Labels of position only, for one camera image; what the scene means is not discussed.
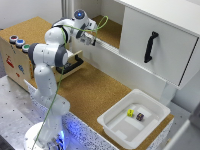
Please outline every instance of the white robotic arm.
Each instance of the white robotic arm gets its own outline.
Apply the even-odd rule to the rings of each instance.
[[[37,90],[34,98],[49,108],[57,91],[57,84],[51,66],[62,67],[67,63],[68,54],[65,44],[70,37],[88,44],[92,40],[85,36],[83,30],[96,30],[96,22],[89,19],[85,11],[77,10],[74,19],[62,19],[55,23],[45,34],[46,44],[34,43],[28,50],[31,62],[36,66],[34,77]],[[36,145],[42,149],[50,149],[49,142],[55,141],[62,131],[62,115],[68,113],[70,103],[57,95],[55,103],[45,121]]]

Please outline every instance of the green cable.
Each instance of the green cable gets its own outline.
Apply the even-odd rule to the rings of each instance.
[[[103,21],[104,18],[106,18],[106,21],[105,21],[105,23],[104,23],[102,26],[100,26],[100,24],[101,24],[101,22]],[[99,24],[98,24],[96,30],[82,30],[82,29],[74,28],[74,27],[72,27],[72,26],[67,26],[67,25],[63,25],[63,26],[71,27],[71,28],[73,28],[73,29],[77,29],[77,30],[80,30],[80,31],[92,31],[92,32],[96,31],[96,37],[97,37],[97,32],[98,32],[98,30],[101,29],[101,28],[103,28],[103,27],[107,24],[107,22],[108,22],[108,17],[107,17],[107,16],[104,16],[104,17],[101,19],[101,21],[99,22]],[[66,48],[65,33],[64,33],[64,31],[63,31],[62,28],[61,28],[61,30],[62,30],[62,33],[63,33],[63,38],[64,38],[64,41],[65,41],[65,48]],[[36,138],[36,140],[35,140],[35,142],[34,142],[33,147],[32,147],[31,150],[33,150],[33,148],[34,148],[34,146],[35,146],[35,144],[36,144],[36,142],[37,142],[37,140],[38,140],[38,138],[39,138],[39,135],[40,135],[40,133],[41,133],[42,127],[44,126],[44,123],[45,123],[45,121],[46,121],[46,119],[47,119],[47,117],[48,117],[48,115],[49,115],[49,112],[50,112],[50,110],[51,110],[51,108],[52,108],[52,106],[53,106],[53,104],[54,104],[54,102],[55,102],[55,99],[56,99],[58,90],[59,90],[59,88],[60,88],[60,83],[61,83],[61,80],[62,80],[63,72],[64,72],[64,67],[63,67],[63,69],[62,69],[62,74],[61,74],[61,76],[60,76],[60,80],[59,80],[59,83],[58,83],[58,88],[57,88],[57,90],[56,90],[56,94],[55,94],[55,96],[54,96],[54,98],[53,98],[53,101],[52,101],[52,103],[51,103],[51,106],[49,107],[49,110],[48,110],[48,112],[47,112],[47,114],[46,114],[46,116],[45,116],[45,119],[44,119],[44,121],[43,121],[43,123],[42,123],[42,126],[41,126],[41,128],[40,128],[40,130],[39,130],[39,133],[38,133],[38,135],[37,135],[37,138]]]

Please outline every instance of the yellow object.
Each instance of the yellow object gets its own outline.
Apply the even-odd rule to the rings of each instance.
[[[127,116],[132,117],[132,116],[133,116],[133,113],[134,113],[134,110],[129,109],[129,110],[127,111]]]

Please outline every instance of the white plastic bin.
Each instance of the white plastic bin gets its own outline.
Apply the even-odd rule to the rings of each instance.
[[[128,109],[134,110],[133,117],[127,116]],[[136,119],[138,113],[144,115],[142,121]],[[103,113],[97,121],[119,145],[126,149],[136,149],[169,113],[169,108],[135,89]]]

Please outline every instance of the drawer handle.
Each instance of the drawer handle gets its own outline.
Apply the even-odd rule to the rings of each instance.
[[[67,67],[64,69],[63,74],[66,74],[70,71],[72,71],[73,69],[75,69],[76,67],[80,66],[84,61],[78,57],[78,55],[75,55],[75,60],[77,61],[75,64]],[[56,67],[56,70],[58,73],[62,74],[62,69],[59,67]]]
[[[158,33],[154,32],[154,31],[152,32],[152,36],[149,38],[149,41],[147,44],[146,54],[144,57],[144,63],[148,63],[149,61],[152,60],[152,57],[150,56],[150,54],[151,54],[151,49],[152,49],[152,45],[153,45],[153,40],[155,38],[157,38],[158,36],[159,36]]]

